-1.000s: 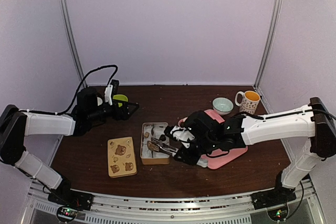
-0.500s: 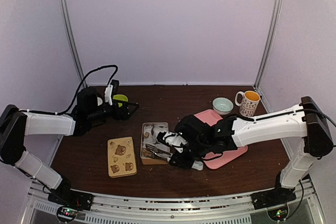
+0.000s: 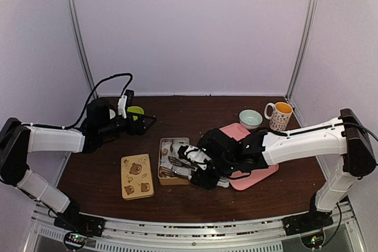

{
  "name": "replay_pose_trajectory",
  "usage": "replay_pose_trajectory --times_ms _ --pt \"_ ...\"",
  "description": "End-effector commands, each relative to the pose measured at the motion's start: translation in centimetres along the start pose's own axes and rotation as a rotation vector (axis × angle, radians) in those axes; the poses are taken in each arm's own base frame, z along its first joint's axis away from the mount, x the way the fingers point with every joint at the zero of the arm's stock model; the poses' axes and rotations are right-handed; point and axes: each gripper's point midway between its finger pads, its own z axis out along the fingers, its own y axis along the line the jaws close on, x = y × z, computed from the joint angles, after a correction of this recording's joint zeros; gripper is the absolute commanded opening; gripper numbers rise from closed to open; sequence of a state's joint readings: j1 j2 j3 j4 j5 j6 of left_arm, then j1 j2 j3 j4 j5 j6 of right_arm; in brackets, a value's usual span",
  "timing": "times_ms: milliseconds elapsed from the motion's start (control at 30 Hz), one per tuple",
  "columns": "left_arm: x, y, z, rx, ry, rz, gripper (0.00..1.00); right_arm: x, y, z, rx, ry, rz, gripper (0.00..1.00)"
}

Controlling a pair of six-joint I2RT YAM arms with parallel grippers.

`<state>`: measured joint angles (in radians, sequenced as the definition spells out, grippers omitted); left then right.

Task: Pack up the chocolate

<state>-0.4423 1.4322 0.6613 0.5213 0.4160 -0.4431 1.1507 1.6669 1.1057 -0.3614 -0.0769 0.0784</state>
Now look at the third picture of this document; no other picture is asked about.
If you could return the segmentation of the clear plastic tongs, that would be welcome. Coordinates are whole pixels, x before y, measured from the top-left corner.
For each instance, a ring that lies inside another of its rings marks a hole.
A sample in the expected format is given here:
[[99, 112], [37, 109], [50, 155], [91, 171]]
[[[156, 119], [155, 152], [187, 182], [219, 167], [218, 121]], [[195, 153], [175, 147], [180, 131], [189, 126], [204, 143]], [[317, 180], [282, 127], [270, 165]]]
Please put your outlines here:
[[162, 185], [187, 185], [197, 170], [197, 167], [187, 161], [167, 156], [160, 162], [158, 176]]

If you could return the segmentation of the bear print tin lid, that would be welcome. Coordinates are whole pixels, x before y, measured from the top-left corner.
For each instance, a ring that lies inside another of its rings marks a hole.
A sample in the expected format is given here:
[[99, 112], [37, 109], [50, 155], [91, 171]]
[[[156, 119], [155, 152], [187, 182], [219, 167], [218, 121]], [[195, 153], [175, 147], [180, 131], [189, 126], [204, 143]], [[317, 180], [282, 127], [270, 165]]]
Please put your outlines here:
[[120, 162], [121, 190], [124, 200], [149, 198], [155, 194], [148, 154], [125, 156]]

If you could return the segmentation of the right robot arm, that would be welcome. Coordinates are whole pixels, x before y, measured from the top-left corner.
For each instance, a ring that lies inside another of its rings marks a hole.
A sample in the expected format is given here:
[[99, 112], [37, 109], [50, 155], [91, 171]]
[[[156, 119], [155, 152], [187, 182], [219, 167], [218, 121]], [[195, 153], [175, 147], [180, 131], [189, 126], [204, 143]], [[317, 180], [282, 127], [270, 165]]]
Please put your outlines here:
[[182, 148], [180, 156], [198, 166], [193, 181], [201, 181], [203, 188], [214, 188], [221, 177], [230, 178], [235, 172], [249, 174], [291, 160], [338, 155], [333, 174], [315, 194], [312, 209], [303, 216], [303, 225], [313, 230], [354, 181], [376, 169], [369, 139], [373, 135], [351, 109], [342, 109], [339, 117], [315, 126], [283, 132], [256, 130], [241, 140], [212, 129], [195, 146]]

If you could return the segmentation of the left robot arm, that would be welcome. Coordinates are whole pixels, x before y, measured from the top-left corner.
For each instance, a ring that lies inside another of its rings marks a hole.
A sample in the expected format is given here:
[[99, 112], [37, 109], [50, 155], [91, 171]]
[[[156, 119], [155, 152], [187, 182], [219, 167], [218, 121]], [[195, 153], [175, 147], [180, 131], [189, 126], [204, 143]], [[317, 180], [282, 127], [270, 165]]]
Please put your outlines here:
[[36, 201], [42, 202], [73, 231], [85, 225], [79, 206], [66, 194], [52, 186], [27, 164], [28, 155], [37, 152], [93, 153], [120, 133], [144, 135], [157, 121], [129, 110], [126, 96], [113, 107], [99, 98], [88, 103], [78, 122], [72, 126], [47, 126], [21, 123], [11, 117], [1, 129], [1, 179]]

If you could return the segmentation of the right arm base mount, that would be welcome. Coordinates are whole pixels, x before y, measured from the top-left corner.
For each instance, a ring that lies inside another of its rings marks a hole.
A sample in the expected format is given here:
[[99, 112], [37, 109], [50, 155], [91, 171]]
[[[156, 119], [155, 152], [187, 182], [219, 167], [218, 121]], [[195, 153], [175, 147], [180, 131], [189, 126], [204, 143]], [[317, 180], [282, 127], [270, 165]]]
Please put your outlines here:
[[292, 215], [282, 219], [286, 236], [303, 234], [319, 230], [332, 225], [333, 218], [330, 212], [321, 212], [315, 206], [315, 195], [309, 203], [309, 211], [303, 214]]

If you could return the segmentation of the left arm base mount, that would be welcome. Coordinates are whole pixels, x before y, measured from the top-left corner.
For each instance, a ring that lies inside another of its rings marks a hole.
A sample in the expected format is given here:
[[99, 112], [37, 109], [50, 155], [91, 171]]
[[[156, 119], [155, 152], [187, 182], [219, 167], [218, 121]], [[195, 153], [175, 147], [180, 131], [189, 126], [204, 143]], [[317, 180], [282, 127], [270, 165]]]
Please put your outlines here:
[[82, 214], [80, 205], [70, 201], [64, 212], [58, 212], [54, 226], [69, 231], [79, 232], [90, 237], [101, 237], [105, 226], [105, 219]]

